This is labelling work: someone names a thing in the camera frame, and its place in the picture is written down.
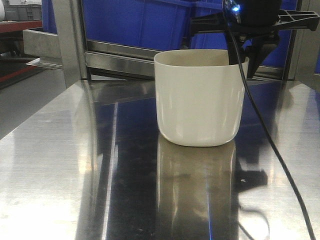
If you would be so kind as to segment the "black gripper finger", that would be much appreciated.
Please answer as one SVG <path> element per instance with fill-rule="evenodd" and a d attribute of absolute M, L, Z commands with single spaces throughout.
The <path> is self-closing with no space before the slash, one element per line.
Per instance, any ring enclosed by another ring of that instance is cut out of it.
<path fill-rule="evenodd" d="M 267 56 L 278 47 L 275 42 L 254 42 L 246 47 L 246 56 L 249 58 L 247 78 L 252 78 Z"/>
<path fill-rule="evenodd" d="M 244 62 L 244 53 L 240 46 L 240 42 L 237 41 L 236 37 L 232 32 L 226 31 L 224 33 L 226 45 L 227 45 L 227 53 L 228 53 L 228 61 L 229 65 L 238 65 L 239 60 L 241 63 Z"/>

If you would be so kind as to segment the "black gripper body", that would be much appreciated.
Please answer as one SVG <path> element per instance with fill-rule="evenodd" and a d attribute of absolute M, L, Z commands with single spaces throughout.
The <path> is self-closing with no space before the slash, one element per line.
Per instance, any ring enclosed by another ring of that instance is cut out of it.
<path fill-rule="evenodd" d="M 280 0 L 224 0 L 218 13 L 193 17 L 191 36 L 223 33 L 228 49 L 251 41 L 255 49 L 275 49 L 279 31 L 315 31 L 320 16 L 314 11 L 281 9 Z"/>

